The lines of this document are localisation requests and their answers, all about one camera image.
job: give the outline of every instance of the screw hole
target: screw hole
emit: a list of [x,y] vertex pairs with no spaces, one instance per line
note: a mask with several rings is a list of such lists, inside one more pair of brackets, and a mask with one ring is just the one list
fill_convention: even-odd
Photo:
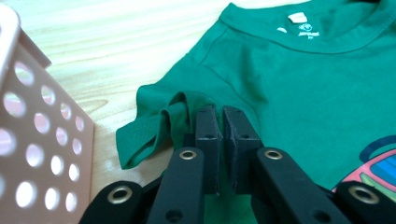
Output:
[[197,156],[197,154],[196,152],[191,150],[184,150],[180,152],[179,156],[181,159],[188,161],[194,159]]
[[328,222],[332,221],[332,218],[330,217],[330,215],[323,211],[319,211],[319,210],[314,211],[313,215],[317,221],[322,222],[322,223],[328,223]]
[[133,192],[127,186],[118,186],[108,193],[107,200],[113,204],[125,203],[131,198]]
[[283,155],[276,150],[266,150],[264,154],[267,158],[271,160],[280,160],[283,158]]
[[183,214],[180,210],[170,210],[166,213],[165,217],[171,223],[178,223],[183,218]]
[[208,133],[208,134],[205,134],[205,138],[213,139],[213,138],[215,138],[215,135]]
[[376,204],[379,203],[379,198],[372,191],[361,186],[351,186],[349,193],[357,200],[363,203]]

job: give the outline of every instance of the wooden table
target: wooden table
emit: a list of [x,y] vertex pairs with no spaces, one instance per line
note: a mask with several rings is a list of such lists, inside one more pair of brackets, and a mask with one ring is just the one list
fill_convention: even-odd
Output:
[[[302,0],[235,0],[273,7]],[[91,198],[117,180],[142,186],[165,169],[171,143],[121,170],[115,131],[134,120],[141,85],[158,81],[229,4],[225,0],[2,0],[51,59],[49,73],[95,122]]]

